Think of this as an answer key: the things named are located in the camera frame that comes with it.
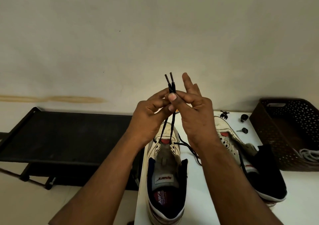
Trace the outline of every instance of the hand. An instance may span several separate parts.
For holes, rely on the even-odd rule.
[[[166,94],[169,94],[168,88],[154,94],[147,101],[140,101],[133,113],[125,136],[137,142],[140,149],[155,137],[162,122],[173,113],[168,109],[170,101],[163,99]]]
[[[176,91],[176,94],[166,94],[165,98],[172,103],[169,110],[180,111],[189,144],[198,152],[201,145],[211,144],[213,140],[218,139],[213,105],[209,98],[202,97],[198,85],[192,83],[187,73],[184,73],[182,78],[186,92]]]

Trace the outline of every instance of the perforated basket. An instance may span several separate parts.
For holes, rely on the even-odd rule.
[[[261,98],[249,117],[263,144],[270,144],[279,169],[319,171],[301,149],[319,150],[319,110],[300,98]]]

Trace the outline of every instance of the white wall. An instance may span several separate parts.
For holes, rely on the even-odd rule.
[[[0,95],[106,100],[0,109],[131,113],[164,74],[183,89],[185,71],[216,110],[267,96],[319,107],[318,50],[319,0],[0,0]]]

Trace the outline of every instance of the white sneaker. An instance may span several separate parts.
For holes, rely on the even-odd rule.
[[[162,123],[148,144],[147,210],[153,224],[178,224],[183,213],[187,185],[187,159],[181,161],[180,139],[171,124]]]
[[[277,202],[285,200],[287,190],[278,168],[271,164],[261,164],[256,158],[259,157],[257,153],[261,158],[264,158],[264,156],[257,152],[252,144],[243,143],[224,119],[217,116],[214,118],[221,143],[234,157],[236,163],[242,168],[246,178],[264,202],[269,207],[272,207]],[[257,165],[260,170],[253,166],[252,163]]]

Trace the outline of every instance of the left hand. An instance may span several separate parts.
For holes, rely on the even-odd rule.
[[[139,149],[145,147],[155,137],[162,122],[172,114],[168,109],[171,102],[163,99],[166,94],[169,94],[168,88],[159,91],[146,101],[140,101],[133,113],[125,136],[134,143],[137,142]]]

